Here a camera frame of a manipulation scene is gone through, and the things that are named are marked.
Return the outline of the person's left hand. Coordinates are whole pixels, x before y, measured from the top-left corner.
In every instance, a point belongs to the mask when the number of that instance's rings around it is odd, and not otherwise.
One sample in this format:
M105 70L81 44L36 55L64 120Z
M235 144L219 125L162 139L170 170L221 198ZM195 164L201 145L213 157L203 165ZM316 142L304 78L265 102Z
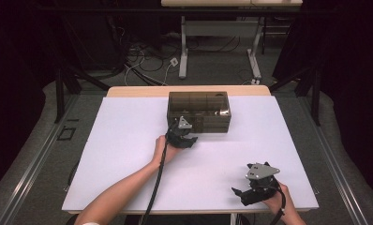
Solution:
M161 161L164 163L170 162L178 153L180 152L179 148L166 143L166 138L164 135L159 136L156 139L156 147L152 157L152 162L155 165L159 165Z

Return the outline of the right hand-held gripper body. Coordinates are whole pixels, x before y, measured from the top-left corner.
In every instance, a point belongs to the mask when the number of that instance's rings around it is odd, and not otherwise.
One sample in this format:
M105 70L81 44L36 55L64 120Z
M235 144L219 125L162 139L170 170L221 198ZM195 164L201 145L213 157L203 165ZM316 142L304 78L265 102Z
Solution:
M246 174L250 189L242 191L241 203L250 205L273 197L278 189L278 182L275 178L277 173L279 169L271 167L267 162L254 163Z

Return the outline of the person's right hand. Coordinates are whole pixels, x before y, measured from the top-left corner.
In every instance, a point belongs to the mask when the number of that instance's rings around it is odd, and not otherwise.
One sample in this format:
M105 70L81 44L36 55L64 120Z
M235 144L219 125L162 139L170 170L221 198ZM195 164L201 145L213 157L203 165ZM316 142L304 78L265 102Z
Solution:
M275 195L268 200L263 201L263 203L270 209L270 211L276 215L280 209L285 212L290 211L290 193L287 186L280 183L280 191L277 191Z

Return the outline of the smoky transparent storage box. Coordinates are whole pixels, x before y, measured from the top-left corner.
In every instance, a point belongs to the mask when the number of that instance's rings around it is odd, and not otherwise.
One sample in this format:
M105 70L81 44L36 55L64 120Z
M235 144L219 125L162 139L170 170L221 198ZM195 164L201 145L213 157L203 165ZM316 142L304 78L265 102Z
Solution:
M228 93L170 92L168 98L168 125L174 118L183 116L192 126L229 126L231 108Z

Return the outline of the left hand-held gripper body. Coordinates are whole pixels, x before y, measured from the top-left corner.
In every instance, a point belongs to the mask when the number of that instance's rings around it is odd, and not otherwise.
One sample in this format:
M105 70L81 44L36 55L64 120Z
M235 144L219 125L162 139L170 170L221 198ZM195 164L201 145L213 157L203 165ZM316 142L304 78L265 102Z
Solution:
M169 125L166 140L167 143L176 147L176 148L190 148L193 146L194 142L191 141L192 138L187 138L187 134L191 131L192 125L188 121L180 116L179 125L176 126L172 123Z

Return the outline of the white-legged desk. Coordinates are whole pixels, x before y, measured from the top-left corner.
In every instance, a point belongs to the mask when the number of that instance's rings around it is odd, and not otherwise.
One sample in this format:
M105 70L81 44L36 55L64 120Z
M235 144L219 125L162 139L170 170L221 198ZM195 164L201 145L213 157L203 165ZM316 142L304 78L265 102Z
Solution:
M303 0L161 0L161 6L170 9L297 9ZM264 32L265 19L263 16L248 16L243 21L235 17L226 19L188 19L181 17L181 59L179 78L187 76L187 37L239 37L253 38L252 47L247 50L252 70L252 80L261 81L261 72L256 59L258 44Z

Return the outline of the dark curtain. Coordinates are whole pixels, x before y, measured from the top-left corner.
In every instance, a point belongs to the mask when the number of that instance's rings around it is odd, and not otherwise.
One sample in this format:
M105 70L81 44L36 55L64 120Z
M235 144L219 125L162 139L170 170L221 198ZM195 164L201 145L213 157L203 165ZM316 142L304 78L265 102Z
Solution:
M344 148L373 189L373 0L303 0L301 10L273 77L321 73Z
M43 88L56 64L44 35L72 62L76 59L58 17L36 7L83 0L0 0L0 182L29 138L45 105Z

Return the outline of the black square floor plate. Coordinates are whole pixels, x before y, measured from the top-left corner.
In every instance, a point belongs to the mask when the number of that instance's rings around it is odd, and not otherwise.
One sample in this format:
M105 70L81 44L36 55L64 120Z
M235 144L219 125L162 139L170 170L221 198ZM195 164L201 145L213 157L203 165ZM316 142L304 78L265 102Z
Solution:
M74 127L63 127L57 137L58 141L71 141L74 134L75 134L76 128Z

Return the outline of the black metal stand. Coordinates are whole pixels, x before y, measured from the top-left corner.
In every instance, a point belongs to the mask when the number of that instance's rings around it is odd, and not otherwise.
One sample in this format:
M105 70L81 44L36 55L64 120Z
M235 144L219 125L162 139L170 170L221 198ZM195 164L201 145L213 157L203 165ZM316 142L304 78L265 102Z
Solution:
M82 87L78 82L78 79L82 78L83 80L88 81L89 83L97 86L98 88L108 91L110 87L105 84L104 82L101 82L97 80L96 78L93 78L92 76L88 75L86 72L73 67L73 66L64 66L57 69L55 74L55 90L56 90L56 118L55 122L59 123L60 120L65 115L66 111L66 105L65 105L65 92L64 87L67 88L67 90L72 95L78 95L82 91Z
M319 103L320 103L320 91L321 91L321 73L318 69L313 67L303 67L297 72L287 76L283 80L276 82L269 86L270 92L275 92L280 87L290 83L291 81L299 79L297 87L294 89L294 93L297 97L305 97L308 91L311 91L311 105L310 115L317 126L320 126L319 119Z

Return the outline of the aluminium floor rail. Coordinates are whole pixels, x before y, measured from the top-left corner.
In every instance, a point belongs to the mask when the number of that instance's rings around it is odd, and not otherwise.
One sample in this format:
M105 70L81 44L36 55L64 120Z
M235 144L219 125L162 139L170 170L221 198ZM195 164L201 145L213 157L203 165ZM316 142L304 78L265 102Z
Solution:
M61 210L70 168L50 167L66 123L54 119L55 100L49 97L21 152L0 182L0 225L64 225L70 218Z
M340 197L348 210L353 225L368 225L366 217L357 202L356 195L353 193L349 182L336 160L333 149L326 140L321 127L311 116L308 100L304 97L299 97L298 101L321 143L321 154L323 155L327 168L333 177Z

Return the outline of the smoky transparent drawer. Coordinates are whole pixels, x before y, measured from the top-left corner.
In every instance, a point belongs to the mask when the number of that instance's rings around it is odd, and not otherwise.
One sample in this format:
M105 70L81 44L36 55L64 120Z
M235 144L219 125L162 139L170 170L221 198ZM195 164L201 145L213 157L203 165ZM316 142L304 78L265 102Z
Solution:
M193 126L191 133L227 133L229 126Z

